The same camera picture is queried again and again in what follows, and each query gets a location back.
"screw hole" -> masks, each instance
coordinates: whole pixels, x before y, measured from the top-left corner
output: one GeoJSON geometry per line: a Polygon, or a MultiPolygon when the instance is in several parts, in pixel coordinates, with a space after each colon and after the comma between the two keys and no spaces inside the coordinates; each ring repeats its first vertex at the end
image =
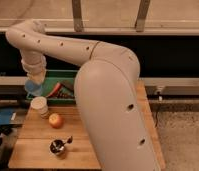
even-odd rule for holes
{"type": "Polygon", "coordinates": [[[132,58],[132,57],[129,56],[128,58],[129,58],[131,61],[133,61],[133,58],[132,58]]]}
{"type": "Polygon", "coordinates": [[[142,146],[145,144],[145,139],[142,139],[140,142],[139,142],[139,145],[142,146]]]}
{"type": "Polygon", "coordinates": [[[133,108],[134,108],[134,105],[133,105],[133,104],[130,104],[130,105],[128,105],[128,107],[127,107],[127,111],[131,111],[133,108]]]}

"paper cup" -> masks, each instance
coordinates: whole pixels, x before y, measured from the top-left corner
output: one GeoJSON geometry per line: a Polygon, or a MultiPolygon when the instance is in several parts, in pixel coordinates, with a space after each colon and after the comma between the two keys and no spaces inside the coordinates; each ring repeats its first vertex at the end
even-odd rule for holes
{"type": "Polygon", "coordinates": [[[35,97],[31,101],[31,108],[36,110],[37,113],[39,113],[42,118],[49,117],[47,99],[45,97],[43,96],[35,97]]]}

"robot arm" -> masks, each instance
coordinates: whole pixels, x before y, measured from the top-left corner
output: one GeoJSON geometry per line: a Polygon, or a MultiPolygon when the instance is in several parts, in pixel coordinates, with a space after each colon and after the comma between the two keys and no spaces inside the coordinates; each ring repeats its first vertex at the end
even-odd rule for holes
{"type": "Polygon", "coordinates": [[[34,20],[14,25],[6,32],[10,44],[20,49],[22,65],[28,77],[41,84],[46,60],[43,54],[81,66],[91,58],[97,41],[47,36],[44,26],[34,20]]]}
{"type": "Polygon", "coordinates": [[[6,32],[20,49],[22,64],[36,83],[44,80],[42,54],[81,66],[74,85],[77,107],[103,171],[159,171],[137,104],[139,61],[129,49],[99,41],[44,34],[36,21],[6,32]]]}

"wooden surface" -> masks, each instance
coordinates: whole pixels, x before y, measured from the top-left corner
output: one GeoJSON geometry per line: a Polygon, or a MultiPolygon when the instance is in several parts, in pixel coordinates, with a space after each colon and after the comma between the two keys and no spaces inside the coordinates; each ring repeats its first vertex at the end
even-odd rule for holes
{"type": "MultiPolygon", "coordinates": [[[[137,99],[143,111],[146,127],[149,130],[160,167],[164,169],[163,159],[158,135],[148,104],[143,83],[136,86],[137,99]]],[[[58,112],[65,118],[61,129],[53,129],[48,120],[29,109],[23,128],[14,147],[10,168],[45,168],[45,169],[100,169],[100,165],[89,141],[88,135],[82,125],[75,106],[50,107],[50,112],[58,112]],[[67,139],[74,137],[73,143],[67,145],[66,153],[56,157],[49,151],[50,143],[54,139],[67,139]]]]}

